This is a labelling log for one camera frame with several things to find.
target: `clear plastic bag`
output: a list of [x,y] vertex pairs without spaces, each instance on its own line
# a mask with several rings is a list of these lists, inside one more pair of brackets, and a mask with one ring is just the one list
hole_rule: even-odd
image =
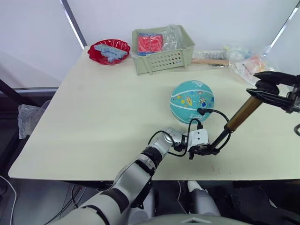
[[269,47],[266,47],[254,52],[242,46],[231,47],[227,49],[229,67],[251,86],[255,86],[259,80],[253,76],[255,73],[276,70],[267,59],[268,49]]
[[144,56],[150,53],[186,48],[178,25],[170,24],[160,32],[150,32],[150,30],[149,32],[147,30],[139,32],[137,38],[138,52],[131,52],[131,56]]
[[32,134],[49,103],[50,100],[46,101],[41,108],[32,105],[19,105],[18,126],[20,139]]

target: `basketball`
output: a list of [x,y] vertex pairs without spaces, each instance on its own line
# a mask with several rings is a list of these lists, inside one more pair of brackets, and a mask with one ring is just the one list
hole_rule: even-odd
[[212,109],[214,96],[206,84],[201,81],[186,81],[178,85],[170,98],[170,110],[180,122],[189,123],[192,118],[206,120],[210,114],[203,116],[197,112],[198,108]]

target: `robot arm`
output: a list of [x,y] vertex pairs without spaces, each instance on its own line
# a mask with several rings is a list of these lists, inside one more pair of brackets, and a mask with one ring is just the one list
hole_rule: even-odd
[[[173,138],[176,147],[186,146],[185,135],[172,128],[164,131]],[[197,141],[193,141],[194,139],[198,140],[199,138],[193,136],[190,138],[189,144],[198,144]],[[91,197],[78,209],[71,211],[53,225],[121,224],[130,208],[143,207],[143,201],[152,187],[151,178],[172,145],[172,140],[166,134],[156,138],[133,163],[125,166],[119,172],[110,189]]]

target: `red plastic bowl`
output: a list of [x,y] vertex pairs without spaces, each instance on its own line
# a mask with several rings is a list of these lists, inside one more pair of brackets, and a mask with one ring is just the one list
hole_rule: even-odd
[[[111,46],[114,48],[121,49],[123,51],[126,51],[127,55],[124,55],[122,59],[109,62],[105,56],[101,55],[100,51],[94,49],[94,45],[99,45],[99,44],[104,44],[104,45],[108,45],[108,46]],[[104,65],[114,65],[114,64],[120,63],[121,61],[126,59],[127,56],[129,55],[129,50],[130,50],[130,47],[126,42],[121,41],[121,40],[116,40],[116,39],[108,39],[108,40],[99,41],[99,42],[93,44],[90,47],[90,49],[88,50],[88,54],[90,55],[91,60],[94,60],[98,63],[104,64]]]

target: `basket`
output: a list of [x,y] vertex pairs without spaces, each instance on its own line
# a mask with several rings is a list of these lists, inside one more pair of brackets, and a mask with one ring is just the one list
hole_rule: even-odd
[[[133,59],[135,62],[137,74],[152,74],[155,71],[182,66],[186,68],[188,64],[191,63],[195,44],[191,37],[184,30],[184,28],[181,25],[179,25],[179,27],[183,35],[183,41],[186,48],[134,57]],[[166,27],[134,30],[132,32],[132,51],[134,53],[138,52],[137,37],[139,33],[161,33],[164,30],[166,30]]]

